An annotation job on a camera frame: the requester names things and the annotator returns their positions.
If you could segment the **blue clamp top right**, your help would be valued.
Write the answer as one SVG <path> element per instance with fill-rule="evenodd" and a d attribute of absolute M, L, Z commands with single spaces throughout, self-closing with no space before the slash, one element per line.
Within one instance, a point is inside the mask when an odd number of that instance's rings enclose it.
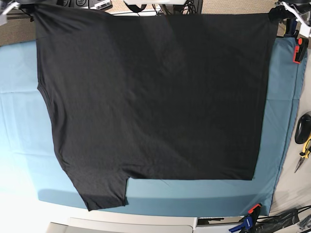
<path fill-rule="evenodd" d="M 284 37 L 293 37 L 297 39 L 299 31 L 296 29 L 297 21 L 295 19 L 287 19 L 285 25 Z"/>

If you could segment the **black T-shirt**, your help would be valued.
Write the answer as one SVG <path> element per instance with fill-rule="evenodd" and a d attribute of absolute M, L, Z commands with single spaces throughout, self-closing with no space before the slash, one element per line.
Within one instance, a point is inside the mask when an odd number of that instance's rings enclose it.
<path fill-rule="evenodd" d="M 251 180 L 277 25 L 248 15 L 113 16 L 34 5 L 54 151 L 88 210 L 127 180 Z"/>

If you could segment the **orange blue clamp bottom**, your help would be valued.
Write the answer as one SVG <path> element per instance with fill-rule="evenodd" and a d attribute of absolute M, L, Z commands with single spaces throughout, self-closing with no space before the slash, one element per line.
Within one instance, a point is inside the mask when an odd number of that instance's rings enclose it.
<path fill-rule="evenodd" d="M 248 215 L 246 215 L 242 223 L 234 228 L 229 229 L 230 233 L 254 233 L 255 225 L 260 215 L 262 204 L 258 203 L 253 206 L 249 211 Z"/>

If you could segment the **orange black clamp top right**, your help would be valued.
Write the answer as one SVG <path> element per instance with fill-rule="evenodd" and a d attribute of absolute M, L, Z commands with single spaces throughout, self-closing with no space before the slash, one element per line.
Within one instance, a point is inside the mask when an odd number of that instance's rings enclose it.
<path fill-rule="evenodd" d="M 299 38 L 296 40 L 296 46 L 294 49 L 293 62 L 300 64 L 303 60 L 305 53 L 309 46 L 309 40 L 306 38 Z"/>

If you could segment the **yellow handled pliers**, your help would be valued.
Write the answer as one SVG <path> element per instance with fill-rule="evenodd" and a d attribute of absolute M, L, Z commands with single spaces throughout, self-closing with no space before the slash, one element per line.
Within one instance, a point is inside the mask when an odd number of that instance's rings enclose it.
<path fill-rule="evenodd" d="M 294 170 L 294 173 L 296 173 L 299 170 L 299 168 L 302 166 L 304 161 L 309 158 L 310 152 L 311 152 L 311 136 L 308 137 L 307 141 L 303 145 L 303 149 L 299 154 L 300 159 L 299 159 L 298 164 Z"/>

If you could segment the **black computer mouse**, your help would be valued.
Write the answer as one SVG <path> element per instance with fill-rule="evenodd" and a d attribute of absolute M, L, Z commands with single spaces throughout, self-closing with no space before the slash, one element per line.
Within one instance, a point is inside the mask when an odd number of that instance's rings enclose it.
<path fill-rule="evenodd" d="M 311 116 L 304 114 L 297 123 L 294 140 L 297 144 L 304 144 L 311 134 Z"/>

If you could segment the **blue table cloth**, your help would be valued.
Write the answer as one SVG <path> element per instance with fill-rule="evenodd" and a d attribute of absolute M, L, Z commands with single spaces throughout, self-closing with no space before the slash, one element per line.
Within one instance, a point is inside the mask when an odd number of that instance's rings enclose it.
<path fill-rule="evenodd" d="M 216 217 L 244 215 L 253 205 L 269 213 L 285 160 L 298 108 L 307 59 L 292 61 L 294 41 L 276 39 L 270 63 L 260 152 L 251 181 L 130 179 L 127 205 L 112 212 Z M 51 123 L 37 89 L 34 41 L 0 49 L 0 190 L 14 196 L 84 208 L 85 204 L 59 165 Z"/>

